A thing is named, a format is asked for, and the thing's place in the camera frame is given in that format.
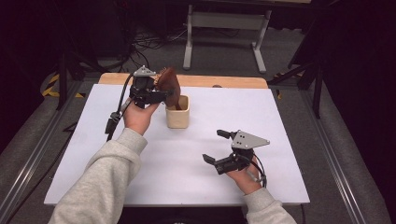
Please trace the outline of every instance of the gray sweatshirt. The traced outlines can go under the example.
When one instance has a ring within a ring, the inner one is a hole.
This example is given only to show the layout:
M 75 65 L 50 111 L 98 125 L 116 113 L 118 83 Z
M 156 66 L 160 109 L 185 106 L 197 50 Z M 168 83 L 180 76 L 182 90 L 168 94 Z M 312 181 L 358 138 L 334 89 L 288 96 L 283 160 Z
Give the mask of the gray sweatshirt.
M 91 158 L 77 183 L 56 205 L 49 223 L 117 223 L 128 185 L 140 169 L 146 139 L 125 128 Z M 295 223 L 267 189 L 244 196 L 248 223 Z

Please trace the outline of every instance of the white tabletop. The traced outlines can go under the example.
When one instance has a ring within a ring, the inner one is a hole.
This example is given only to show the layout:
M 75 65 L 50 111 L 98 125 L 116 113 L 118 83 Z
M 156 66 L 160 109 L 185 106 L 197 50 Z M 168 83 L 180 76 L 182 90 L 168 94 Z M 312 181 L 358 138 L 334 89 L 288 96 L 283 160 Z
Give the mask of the white tabletop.
M 117 109 L 121 88 L 93 86 L 45 204 L 60 201 L 105 143 L 107 119 Z M 270 145 L 255 148 L 267 175 L 268 190 L 283 203 L 309 203 L 270 90 L 182 87 L 181 92 L 190 97 L 190 126 L 167 128 L 164 105 L 160 105 L 145 133 L 148 145 L 141 154 L 143 166 L 128 188 L 125 206 L 242 205 L 242 192 L 231 178 L 218 175 L 202 157 L 207 154 L 219 160 L 232 152 L 232 140 L 217 136 L 218 129 L 241 130 L 270 140 Z M 121 121 L 113 139 L 122 128 Z

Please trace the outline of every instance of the brown cloth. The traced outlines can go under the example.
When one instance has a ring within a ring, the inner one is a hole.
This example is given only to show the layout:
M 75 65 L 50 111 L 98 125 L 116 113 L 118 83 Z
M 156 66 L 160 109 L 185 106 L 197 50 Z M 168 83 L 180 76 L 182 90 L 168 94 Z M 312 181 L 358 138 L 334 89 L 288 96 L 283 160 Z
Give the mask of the brown cloth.
M 173 67 L 164 68 L 160 72 L 160 78 L 157 82 L 157 89 L 159 91 L 173 91 L 173 94 L 168 96 L 165 100 L 166 106 L 175 106 L 177 110 L 181 110 L 178 104 L 180 97 L 180 85 L 178 84 L 176 71 Z

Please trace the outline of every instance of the human hand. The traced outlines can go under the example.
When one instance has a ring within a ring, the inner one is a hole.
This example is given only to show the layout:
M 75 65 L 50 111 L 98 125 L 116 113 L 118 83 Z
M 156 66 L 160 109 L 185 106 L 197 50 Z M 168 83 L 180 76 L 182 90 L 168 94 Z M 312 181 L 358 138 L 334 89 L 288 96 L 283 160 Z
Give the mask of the human hand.
M 160 104 L 149 105 L 142 109 L 132 101 L 122 114 L 125 127 L 132 129 L 143 136 L 149 127 L 152 114 L 159 105 Z
M 226 173 L 233 181 L 235 181 L 238 188 L 242 190 L 245 194 L 253 193 L 254 191 L 260 189 L 262 187 L 261 183 L 256 182 L 251 175 L 254 175 L 256 179 L 259 178 L 259 171 L 254 165 L 250 164 L 249 167 L 243 170 L 235 170 Z

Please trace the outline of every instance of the aluminum rail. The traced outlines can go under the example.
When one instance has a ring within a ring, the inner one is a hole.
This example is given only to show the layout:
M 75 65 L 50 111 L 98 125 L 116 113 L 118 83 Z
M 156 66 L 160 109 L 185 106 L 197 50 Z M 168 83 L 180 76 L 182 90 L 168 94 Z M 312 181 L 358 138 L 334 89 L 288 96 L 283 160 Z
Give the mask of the aluminum rail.
M 64 102 L 64 106 L 58 111 L 55 111 L 54 115 L 52 116 L 49 125 L 47 126 L 46 130 L 44 131 L 43 135 L 41 136 L 40 140 L 38 141 L 35 149 L 33 150 L 32 154 L 30 155 L 27 162 L 23 165 L 20 172 L 17 175 L 17 178 L 12 185 L 11 189 L 9 190 L 6 198 L 0 205 L 0 223 L 5 224 L 7 219 L 13 212 L 14 207 L 17 205 L 18 200 L 23 194 L 26 186 L 28 185 L 30 179 L 32 178 L 33 174 L 35 173 L 35 169 L 37 168 L 38 164 L 40 163 L 44 153 L 46 152 L 50 140 L 58 127 L 62 116 L 64 115 L 67 107 L 73 101 L 74 96 L 78 92 L 79 87 L 81 86 L 81 81 L 74 81 L 70 85 L 70 89 L 67 93 L 67 100 Z
M 308 91 L 300 91 L 301 96 L 304 100 L 304 105 L 307 108 L 307 111 L 315 125 L 315 128 L 318 132 L 318 136 L 320 137 L 324 156 L 326 158 L 327 163 L 332 170 L 332 175 L 334 177 L 335 183 L 337 184 L 338 189 L 340 190 L 341 196 L 343 197 L 344 203 L 346 205 L 346 210 L 348 211 L 350 218 L 355 224 L 365 224 L 366 220 L 359 208 L 358 203 L 356 202 L 355 196 L 353 195 L 352 189 L 349 185 L 347 177 L 344 174 L 343 169 L 341 168 L 340 163 L 337 160 L 337 157 L 332 148 L 332 144 L 330 143 L 329 138 L 320 122 L 320 119 L 316 118 L 314 110 L 312 109 L 312 99 L 309 95 Z

